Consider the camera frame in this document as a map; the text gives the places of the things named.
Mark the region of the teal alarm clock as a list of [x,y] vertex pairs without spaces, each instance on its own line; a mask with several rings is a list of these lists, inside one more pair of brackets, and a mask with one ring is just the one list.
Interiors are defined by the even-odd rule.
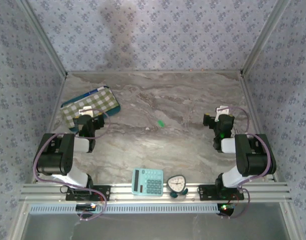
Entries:
[[184,175],[175,175],[170,177],[167,181],[167,188],[170,190],[170,196],[172,198],[177,198],[178,196],[185,196],[188,193],[188,188],[186,187],[186,178]]

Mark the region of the teal calculator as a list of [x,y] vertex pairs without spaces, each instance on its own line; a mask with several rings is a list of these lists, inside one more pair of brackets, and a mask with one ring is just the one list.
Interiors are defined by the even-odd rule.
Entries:
[[132,194],[160,197],[163,195],[163,170],[134,168],[132,174]]

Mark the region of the small electronics board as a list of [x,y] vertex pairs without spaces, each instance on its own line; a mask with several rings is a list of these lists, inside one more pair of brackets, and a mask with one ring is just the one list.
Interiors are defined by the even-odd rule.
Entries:
[[77,204],[75,210],[77,212],[93,212],[97,208],[96,204],[93,203],[84,203],[84,204]]

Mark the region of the aluminium table edge rail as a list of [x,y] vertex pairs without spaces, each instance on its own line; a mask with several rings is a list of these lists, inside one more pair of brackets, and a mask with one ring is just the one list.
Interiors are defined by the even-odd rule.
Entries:
[[[67,80],[67,76],[68,76],[68,73],[66,73],[64,75],[62,83],[61,83],[60,88],[59,88],[59,91],[58,91],[57,96],[56,96],[55,103],[51,106],[52,114],[51,114],[51,118],[49,120],[47,129],[46,129],[46,133],[52,133],[52,129],[53,129],[55,121],[56,121],[57,111],[60,108],[60,103],[61,103],[61,99],[62,99],[63,89],[64,89],[64,86],[65,86],[65,82]],[[38,160],[40,158],[40,155],[41,155],[41,153],[43,151],[42,147],[43,146],[37,148],[37,153],[36,153],[36,155],[34,157],[33,165],[32,165],[33,175],[32,175],[31,180],[29,180],[27,182],[29,184],[35,184],[38,181],[36,179],[36,177],[38,175],[38,173],[37,173],[37,164],[38,164]]]
[[[249,90],[249,87],[247,85],[247,81],[244,79],[244,77],[240,74],[239,75],[239,80],[241,83],[241,88],[243,90],[243,93],[245,95],[245,101],[248,107],[248,113],[250,117],[250,125],[251,125],[251,130],[250,132],[253,134],[263,134],[264,130],[262,126],[260,125],[260,120],[258,117],[257,110],[255,108],[255,102],[252,98],[251,92]],[[278,177],[275,176],[275,174],[267,174],[266,176],[259,177],[254,179],[255,181],[262,181],[262,182],[278,182]]]

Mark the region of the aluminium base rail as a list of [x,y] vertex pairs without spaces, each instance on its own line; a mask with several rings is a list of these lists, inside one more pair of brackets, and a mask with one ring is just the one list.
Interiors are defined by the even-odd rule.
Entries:
[[[291,194],[287,183],[284,182],[249,182],[243,185],[250,194],[250,201],[252,203],[280,203],[292,201]],[[63,203],[66,195],[60,192],[60,186],[57,184],[26,184],[23,186],[20,196],[21,202],[28,203]],[[131,191],[130,183],[120,183],[111,186],[109,204],[139,204],[139,203],[198,203],[200,202],[198,193],[198,184],[189,183],[188,194],[178,198],[172,198],[170,191],[165,187],[163,189],[163,196],[141,196],[134,195]]]

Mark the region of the aluminium frame post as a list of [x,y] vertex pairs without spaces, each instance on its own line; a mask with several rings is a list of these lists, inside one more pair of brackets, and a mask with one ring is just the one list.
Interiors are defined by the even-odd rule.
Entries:
[[259,57],[261,51],[264,49],[272,32],[276,28],[281,16],[283,15],[285,9],[289,5],[291,0],[276,0],[270,15],[268,16],[255,44],[248,54],[243,67],[241,69],[241,76],[245,77],[249,74],[253,65],[255,64],[257,58]]
[[67,76],[67,71],[65,70],[60,58],[58,57],[55,49],[53,48],[51,41],[47,37],[46,32],[44,31],[40,21],[38,20],[37,15],[34,13],[32,6],[28,0],[15,0],[19,8],[24,13],[27,21],[37,35],[41,45],[44,47],[47,55],[50,57],[52,63],[54,64],[58,73],[65,78]]

